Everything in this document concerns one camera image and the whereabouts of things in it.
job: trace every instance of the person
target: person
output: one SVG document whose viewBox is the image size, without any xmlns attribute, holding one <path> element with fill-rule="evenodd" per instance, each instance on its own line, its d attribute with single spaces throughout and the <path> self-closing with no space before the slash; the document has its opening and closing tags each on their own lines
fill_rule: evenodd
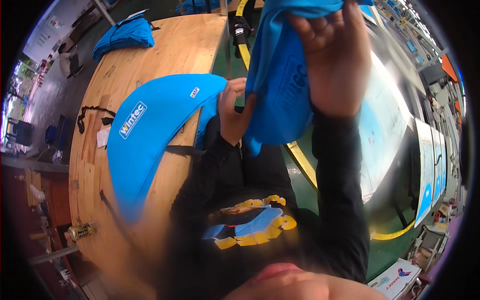
<svg viewBox="0 0 480 300">
<path fill-rule="evenodd" d="M 84 68 L 83 65 L 78 65 L 78 54 L 68 53 L 65 49 L 66 44 L 63 43 L 59 47 L 60 71 L 67 77 L 75 77 Z"/>
<path fill-rule="evenodd" d="M 159 299 L 385 299 L 364 285 L 370 235 L 360 189 L 358 111 L 371 50 L 355 0 L 326 18 L 288 15 L 303 44 L 314 111 L 319 216 L 298 208 L 280 146 L 239 147 L 256 102 L 219 97 L 207 149 L 170 211 Z"/>
</svg>

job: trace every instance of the white board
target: white board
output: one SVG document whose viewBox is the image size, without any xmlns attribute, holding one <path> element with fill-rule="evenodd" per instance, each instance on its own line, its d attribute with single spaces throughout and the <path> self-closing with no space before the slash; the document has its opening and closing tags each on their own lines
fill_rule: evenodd
<svg viewBox="0 0 480 300">
<path fill-rule="evenodd" d="M 411 118 L 394 79 L 372 52 L 372 70 L 359 122 L 363 155 L 360 186 L 364 203 L 370 200 L 392 165 Z"/>
<path fill-rule="evenodd" d="M 430 125 L 417 118 L 415 118 L 415 123 L 420 144 L 420 196 L 414 225 L 417 227 L 432 209 L 435 171 L 433 169 L 432 129 Z"/>
<path fill-rule="evenodd" d="M 440 142 L 440 132 L 432 128 L 433 137 L 433 161 L 434 161 L 434 176 L 433 176 L 433 203 L 432 206 L 440 199 L 442 191 L 442 146 Z"/>
<path fill-rule="evenodd" d="M 445 148 L 445 137 L 443 134 L 440 134 L 440 146 L 442 150 L 442 184 L 440 193 L 443 193 L 446 187 L 446 179 L 447 179 L 447 156 L 446 156 L 446 148 Z"/>
</svg>

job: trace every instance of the stack of blue garments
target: stack of blue garments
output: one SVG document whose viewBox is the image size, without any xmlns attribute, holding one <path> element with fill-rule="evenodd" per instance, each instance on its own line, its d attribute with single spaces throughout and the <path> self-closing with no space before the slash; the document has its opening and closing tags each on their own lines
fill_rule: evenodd
<svg viewBox="0 0 480 300">
<path fill-rule="evenodd" d="M 152 29 L 150 23 L 140 17 L 142 15 L 120 21 L 110 28 L 95 45 L 92 58 L 100 62 L 106 53 L 115 49 L 135 46 L 152 47 L 155 44 Z"/>
<path fill-rule="evenodd" d="M 186 0 L 183 4 L 183 9 L 187 14 L 203 13 L 207 12 L 207 5 L 205 0 L 195 0 L 195 11 L 193 10 L 192 0 Z M 220 0 L 210 0 L 210 9 L 214 10 L 215 8 L 220 7 Z M 180 5 L 177 5 L 175 9 L 177 13 L 180 13 Z"/>
<path fill-rule="evenodd" d="M 168 143 L 200 107 L 216 106 L 226 84 L 212 74 L 170 75 L 141 85 L 120 105 L 108 136 L 107 157 L 115 198 L 127 222 L 140 218 Z"/>
<path fill-rule="evenodd" d="M 255 111 L 244 136 L 253 156 L 260 153 L 262 144 L 286 144 L 299 139 L 313 115 L 303 47 L 286 13 L 312 19 L 330 15 L 342 6 L 342 0 L 265 2 L 245 88 L 245 99 L 251 92 L 257 94 Z"/>
</svg>

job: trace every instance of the gold can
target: gold can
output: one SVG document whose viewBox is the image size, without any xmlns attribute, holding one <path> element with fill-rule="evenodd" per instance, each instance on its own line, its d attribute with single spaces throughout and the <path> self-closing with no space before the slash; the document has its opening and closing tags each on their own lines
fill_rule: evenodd
<svg viewBox="0 0 480 300">
<path fill-rule="evenodd" d="M 88 222 L 80 226 L 70 226 L 68 231 L 64 233 L 67 240 L 79 240 L 97 232 L 94 221 Z"/>
</svg>

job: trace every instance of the sleeve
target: sleeve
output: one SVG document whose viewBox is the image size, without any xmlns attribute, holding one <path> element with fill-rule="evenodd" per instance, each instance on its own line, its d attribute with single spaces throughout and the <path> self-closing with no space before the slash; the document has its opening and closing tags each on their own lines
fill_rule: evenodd
<svg viewBox="0 0 480 300">
<path fill-rule="evenodd" d="M 200 239 L 206 228 L 205 205 L 212 198 L 220 168 L 229 153 L 237 148 L 225 141 L 220 133 L 202 156 L 199 165 L 185 180 L 170 210 L 170 224 L 166 236 L 166 259 L 161 263 L 157 291 L 162 299 L 183 299 L 192 291 L 202 290 L 205 249 Z"/>
<path fill-rule="evenodd" d="M 363 283 L 367 274 L 370 235 L 360 188 L 360 113 L 333 119 L 316 111 L 312 153 L 321 232 L 318 243 L 334 275 Z"/>
</svg>

